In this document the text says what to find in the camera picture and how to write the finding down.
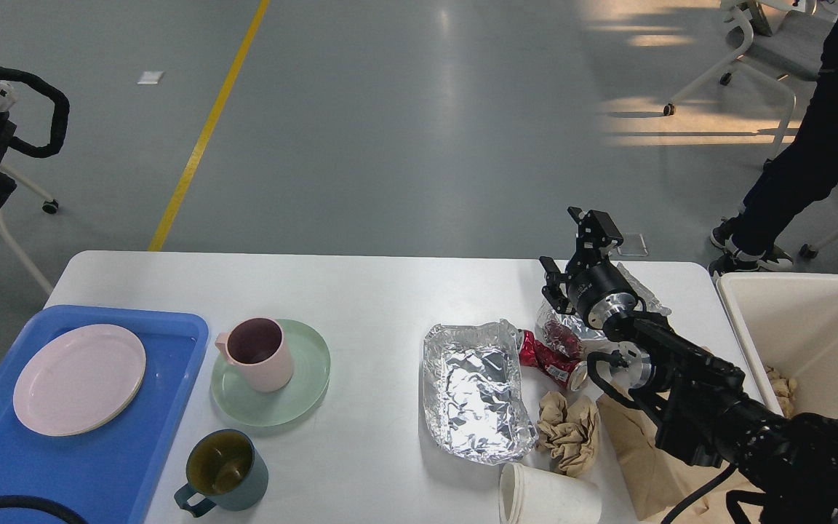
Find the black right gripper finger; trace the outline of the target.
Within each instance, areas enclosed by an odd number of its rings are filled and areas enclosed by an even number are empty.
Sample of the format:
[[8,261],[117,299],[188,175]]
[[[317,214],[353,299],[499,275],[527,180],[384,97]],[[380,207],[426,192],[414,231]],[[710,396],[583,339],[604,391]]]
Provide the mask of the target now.
[[569,207],[567,212],[578,226],[575,252],[610,252],[623,244],[624,236],[609,213],[579,207]]
[[545,285],[542,294],[553,311],[561,315],[571,315],[571,301],[567,296],[570,275],[561,271],[556,261],[548,256],[540,256],[540,265],[544,269]]

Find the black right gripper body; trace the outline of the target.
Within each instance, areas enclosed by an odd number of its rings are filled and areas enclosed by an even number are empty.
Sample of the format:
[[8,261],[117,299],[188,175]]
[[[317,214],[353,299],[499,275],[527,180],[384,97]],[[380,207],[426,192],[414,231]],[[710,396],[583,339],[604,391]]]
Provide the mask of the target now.
[[568,301],[591,329],[602,330],[612,315],[634,311],[639,305],[637,292],[609,259],[609,252],[622,241],[606,234],[579,234],[566,266]]

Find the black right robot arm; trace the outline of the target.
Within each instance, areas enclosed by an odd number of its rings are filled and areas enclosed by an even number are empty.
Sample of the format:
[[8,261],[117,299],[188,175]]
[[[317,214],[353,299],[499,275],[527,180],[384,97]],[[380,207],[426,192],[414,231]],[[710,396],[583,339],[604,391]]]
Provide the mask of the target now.
[[748,522],[743,505],[761,507],[762,523],[838,523],[838,420],[801,413],[775,414],[743,389],[745,373],[679,336],[664,315],[638,309],[641,296],[612,265],[611,249],[623,235],[608,213],[569,207],[578,225],[575,252],[563,271],[539,259],[542,289],[556,313],[575,315],[612,342],[641,349],[650,375],[628,391],[616,391],[596,363],[632,368],[621,354],[586,356],[589,378],[628,409],[645,412],[656,425],[655,447],[690,467],[727,467],[686,496],[664,517],[671,523],[688,507],[738,472],[755,491],[729,491],[726,508],[735,523]]

